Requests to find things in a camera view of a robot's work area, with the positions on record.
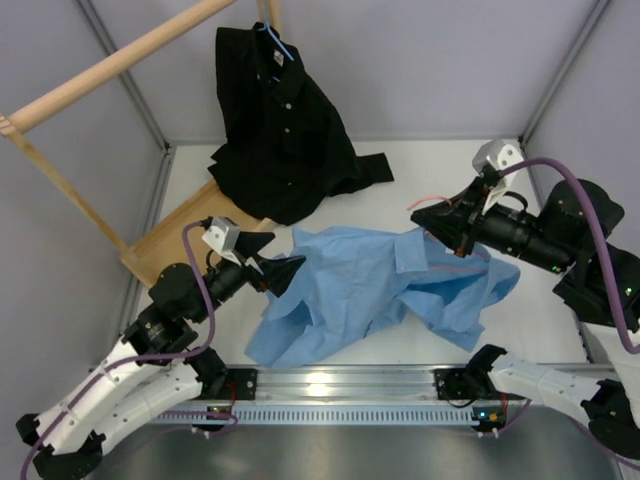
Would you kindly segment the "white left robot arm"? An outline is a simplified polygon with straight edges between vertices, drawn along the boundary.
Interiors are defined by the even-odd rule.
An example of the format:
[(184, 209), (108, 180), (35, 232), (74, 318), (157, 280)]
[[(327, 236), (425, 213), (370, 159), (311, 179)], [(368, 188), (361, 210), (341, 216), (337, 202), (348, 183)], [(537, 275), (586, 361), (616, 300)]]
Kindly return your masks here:
[(166, 266), (151, 303), (102, 362), (48, 410), (16, 423), (30, 450), (21, 468), (43, 479), (83, 479), (122, 440), (172, 407), (223, 393), (228, 369), (212, 348), (215, 312), (243, 286), (281, 295), (300, 258), (271, 260), (270, 231), (244, 231), (227, 218), (187, 225), (187, 262)]

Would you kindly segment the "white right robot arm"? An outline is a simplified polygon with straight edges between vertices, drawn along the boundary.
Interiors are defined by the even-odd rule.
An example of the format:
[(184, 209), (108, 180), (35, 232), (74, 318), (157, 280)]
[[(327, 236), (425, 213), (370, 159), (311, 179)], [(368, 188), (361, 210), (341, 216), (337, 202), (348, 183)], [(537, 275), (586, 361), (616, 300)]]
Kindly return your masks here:
[[(606, 237), (624, 212), (596, 184), (558, 183), (531, 214), (490, 199), (476, 179), (465, 191), (413, 212), (403, 234), (352, 227), (293, 232), (305, 264), (272, 298), (246, 352), (270, 368), (324, 360), (417, 316), (471, 353), (439, 377), (443, 400), (465, 406), (517, 395), (561, 412), (608, 450), (639, 456), (639, 260)], [(599, 229), (602, 236), (594, 238)], [(492, 344), (480, 345), (481, 311), (515, 287), (517, 262), (557, 274), (554, 293), (606, 349), (615, 379), (572, 377)]]

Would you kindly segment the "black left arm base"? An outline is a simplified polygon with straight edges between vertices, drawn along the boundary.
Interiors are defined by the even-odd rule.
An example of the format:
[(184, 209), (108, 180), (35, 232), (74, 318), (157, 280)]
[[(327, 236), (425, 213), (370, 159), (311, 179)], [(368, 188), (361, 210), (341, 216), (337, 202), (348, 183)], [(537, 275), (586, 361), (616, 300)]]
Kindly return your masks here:
[(252, 401), (256, 397), (258, 370), (255, 368), (230, 368), (217, 379), (207, 396), (213, 400)]

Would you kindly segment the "light blue shirt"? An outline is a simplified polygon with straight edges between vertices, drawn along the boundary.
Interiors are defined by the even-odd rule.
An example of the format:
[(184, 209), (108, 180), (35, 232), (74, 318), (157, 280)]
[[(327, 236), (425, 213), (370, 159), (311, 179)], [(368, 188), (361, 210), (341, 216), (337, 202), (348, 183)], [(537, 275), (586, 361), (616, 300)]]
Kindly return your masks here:
[(405, 233), (334, 226), (292, 231), (305, 261), (286, 292), (271, 296), (245, 353), (267, 368), (317, 363), (413, 313), (471, 351), (483, 309), (507, 297), (520, 269), (476, 247), (458, 257), (421, 228)]

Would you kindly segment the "pink wire hanger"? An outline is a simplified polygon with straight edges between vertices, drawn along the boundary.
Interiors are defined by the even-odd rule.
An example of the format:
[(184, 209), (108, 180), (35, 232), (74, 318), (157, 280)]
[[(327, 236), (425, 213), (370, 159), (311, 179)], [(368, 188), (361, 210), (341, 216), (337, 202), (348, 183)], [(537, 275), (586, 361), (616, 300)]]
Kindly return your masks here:
[(421, 227), (427, 237), (440, 242), (451, 262), (464, 271), (483, 262), (483, 270), (490, 263), (490, 255), (480, 249), (474, 250), (477, 230), (487, 200), (487, 192), (472, 192), (470, 188), (452, 198), (430, 196), (411, 204), (407, 210), (411, 221)]

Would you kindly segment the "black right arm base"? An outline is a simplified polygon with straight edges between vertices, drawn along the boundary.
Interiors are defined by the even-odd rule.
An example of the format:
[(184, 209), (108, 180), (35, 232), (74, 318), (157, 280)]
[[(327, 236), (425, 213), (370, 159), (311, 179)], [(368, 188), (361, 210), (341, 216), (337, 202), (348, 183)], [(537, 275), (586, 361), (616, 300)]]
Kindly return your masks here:
[(523, 400), (516, 394), (498, 391), (484, 373), (467, 368), (440, 368), (433, 371), (437, 398), (468, 406), (475, 401)]

